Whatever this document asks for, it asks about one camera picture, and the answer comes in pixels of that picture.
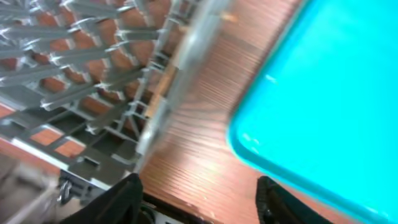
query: wood grain surface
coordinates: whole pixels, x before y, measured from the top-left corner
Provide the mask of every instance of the wood grain surface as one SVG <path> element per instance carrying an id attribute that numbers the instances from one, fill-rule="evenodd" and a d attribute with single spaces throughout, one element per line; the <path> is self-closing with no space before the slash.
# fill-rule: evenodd
<path id="1" fill-rule="evenodd" d="M 226 129 L 245 89 L 298 3 L 236 0 L 231 13 L 238 21 L 223 25 L 184 103 L 174 113 L 164 140 L 158 142 L 156 153 L 142 171 L 148 194 L 214 223 L 259 223 L 254 196 L 257 178 L 262 174 L 232 154 L 226 144 Z M 42 133 L 41 139 L 50 135 Z M 73 153 L 73 147 L 65 150 Z M 53 169 L 4 141 L 0 141 L 0 148 Z M 298 192 L 294 194 L 333 223 L 352 222 Z"/>

